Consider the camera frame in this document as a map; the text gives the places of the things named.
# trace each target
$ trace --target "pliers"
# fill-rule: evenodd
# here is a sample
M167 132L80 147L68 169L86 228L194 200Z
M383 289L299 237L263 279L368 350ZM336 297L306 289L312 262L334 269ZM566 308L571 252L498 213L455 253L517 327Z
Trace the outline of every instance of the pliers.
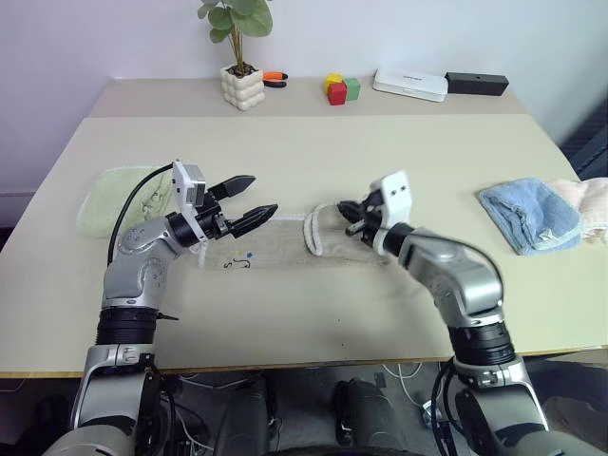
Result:
M274 87L274 88L286 87L287 86L287 83L285 82L286 79L287 79L287 74L281 73L280 71L271 71L268 73L264 73L264 76L262 77L262 81L265 86Z

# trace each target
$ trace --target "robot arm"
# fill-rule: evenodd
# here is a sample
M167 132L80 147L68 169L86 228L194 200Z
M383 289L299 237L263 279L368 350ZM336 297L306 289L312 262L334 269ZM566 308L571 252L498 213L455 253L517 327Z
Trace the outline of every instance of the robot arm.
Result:
M498 269L479 249L408 225L411 195L405 172L371 184L362 202L342 201L349 236L399 264L432 294L454 350L453 366L466 385L456 396L467 442L480 456L602 455L593 446L550 431L520 356L504 324ZM469 258L466 248L493 266Z
M154 332L170 263L186 248L256 229L276 211L261 206L238 220L221 212L219 201L255 180L236 176L214 187L194 165L173 163L179 213L130 228L120 237L104 276L104 296L96 344L88 349L84 376L72 409L73 430L46 455L126 456L152 446L162 377L154 368Z

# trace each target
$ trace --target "light green towel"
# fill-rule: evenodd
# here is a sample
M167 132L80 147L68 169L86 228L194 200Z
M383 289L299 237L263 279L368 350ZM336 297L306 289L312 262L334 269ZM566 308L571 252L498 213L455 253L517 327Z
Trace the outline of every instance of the light green towel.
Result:
M86 196L78 213L76 227L85 238L109 238L124 202L133 188L156 166L131 166L102 172ZM171 198L171 172L148 182L126 211L120 233L138 223L164 215Z

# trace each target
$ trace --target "yellow block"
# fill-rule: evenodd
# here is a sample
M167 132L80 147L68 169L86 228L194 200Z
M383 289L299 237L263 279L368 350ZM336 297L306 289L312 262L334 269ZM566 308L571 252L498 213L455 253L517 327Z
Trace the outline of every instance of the yellow block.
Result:
M338 74L338 73L328 74L327 78L325 78L325 85L323 85L323 91L325 92L325 94L327 95L327 91L330 88L330 84L341 83L342 79L343 79L343 77L341 74Z

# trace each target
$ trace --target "black cable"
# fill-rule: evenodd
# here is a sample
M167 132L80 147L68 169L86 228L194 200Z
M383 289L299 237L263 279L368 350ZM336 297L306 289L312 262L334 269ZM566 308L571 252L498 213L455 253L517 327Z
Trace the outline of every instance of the black cable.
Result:
M169 388L166 389L165 393L169 398L169 456L175 456L175 399L173 398L173 393L169 390Z
M169 456L175 456L175 424L176 424L176 412L175 412L175 399L173 397L173 392L167 385L167 381L165 376L161 373L159 368L152 365L150 369L156 373L161 378L162 388L164 389L164 393L169 400L169 438L167 439L167 443L169 444Z
M501 274L501 270L498 269L498 265L494 262L494 260L490 257L490 255L488 255L482 249L480 249L479 247L475 247L474 245L469 244L467 242L463 242L458 239L453 239L451 237L443 237L443 236L436 236L436 235L423 235L423 234L419 234L419 233L409 233L408 238L410 236L415 236L417 238L442 240L444 242L451 242L452 244L460 245L461 247L470 249L473 252L475 252L476 254L478 254L479 256L483 257L485 259L485 261L490 263L490 265L492 266L492 269L494 270L494 274L496 274L496 277L498 278L499 282L501 282L501 301L504 300L504 283L503 283L503 275Z
M452 410L449 407L449 395L448 395L449 384L451 383L452 378L454 378L455 373L456 373L456 370L454 369L454 366L452 365L451 369L447 371L446 381L444 382L444 393L443 393L444 411L446 412L446 416L447 416L447 419L449 420L449 423L454 426L454 428L460 433L460 435L465 437L465 432L454 419L454 416L452 415Z
M168 399L162 399L164 402L169 402ZM180 404L179 402L175 403L175 407L177 407L178 409L182 409L187 411L188 413L190 413L192 416L194 416L197 420L199 420L200 426L202 427L202 432L206 434L206 439L209 440L209 427L207 426L207 423L205 423L205 420L202 418L202 416L200 416L198 413L196 413L195 411L193 411L191 408L184 406L182 404Z
M221 391L221 390L226 390L231 387L235 387L237 385L242 385L243 383L251 382L252 380L255 380L257 377L259 377L262 373L263 373L263 370L260 370L259 372L253 374L251 377L241 378L239 380L224 383L222 385L210 385L207 383L196 382L196 381L190 379L190 378L194 378L194 377L185 378L185 377L183 377L183 375L180 375L180 380L183 383L185 383L186 385L193 385L195 387L205 388L206 390Z
M148 451L148 456L159 456L162 454L162 447L164 446L164 440L168 430L167 425L167 411L164 407L159 408L159 414L156 424L156 429L152 431L152 435L156 436L154 445Z
M438 393L441 380L444 375L446 375L446 372L453 367L453 364L454 358L451 358L441 367L441 370L439 370L439 373L435 377L433 391L430 394L430 426L433 431L433 437L435 438L435 444L437 444L437 449L439 449L441 456L447 456L447 452L439 435L439 429L437 428L437 396L439 395Z
M126 211L128 210L129 206L131 205L131 202L137 195L137 192L139 192L142 189L142 187L144 185L146 185L152 178L155 178L160 173L164 173L165 171L168 171L171 168L173 168L173 163L169 163L159 169L152 171L145 178L140 180L140 183L138 183L135 186L135 188L131 191L129 196L126 198L126 201L124 202L124 205L123 205L123 209L121 209L121 213L118 215L118 218L116 219L116 223L114 224L114 229L112 230L112 236L110 237L110 245L107 247L107 265L108 266L114 259L114 244L116 243L116 236L118 235L118 230L121 228L121 223L123 223L123 219L124 219L124 216L126 215Z

